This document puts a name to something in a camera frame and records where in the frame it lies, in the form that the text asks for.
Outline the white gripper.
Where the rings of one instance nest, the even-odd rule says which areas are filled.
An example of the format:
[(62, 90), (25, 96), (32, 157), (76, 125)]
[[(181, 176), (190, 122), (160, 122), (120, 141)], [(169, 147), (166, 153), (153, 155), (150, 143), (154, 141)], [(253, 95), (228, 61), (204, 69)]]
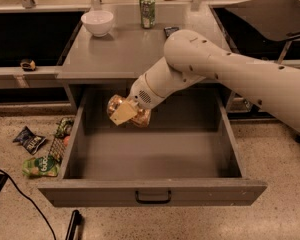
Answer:
[[(158, 106), (164, 99), (158, 96), (149, 87), (146, 76), (141, 75), (131, 86), (129, 98), (133, 99), (143, 109), (153, 109)], [(138, 113), (138, 106), (132, 100), (124, 100), (111, 106), (110, 119), (116, 124), (123, 124)]]

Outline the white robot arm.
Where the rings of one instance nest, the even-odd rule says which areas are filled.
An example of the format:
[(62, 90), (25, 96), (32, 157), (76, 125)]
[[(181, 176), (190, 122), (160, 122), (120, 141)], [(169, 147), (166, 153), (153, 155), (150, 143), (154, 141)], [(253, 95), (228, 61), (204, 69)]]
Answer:
[(146, 127), (151, 110), (171, 94), (214, 79), (300, 133), (300, 69), (228, 52), (191, 30), (168, 37), (164, 55), (107, 106), (117, 125)]

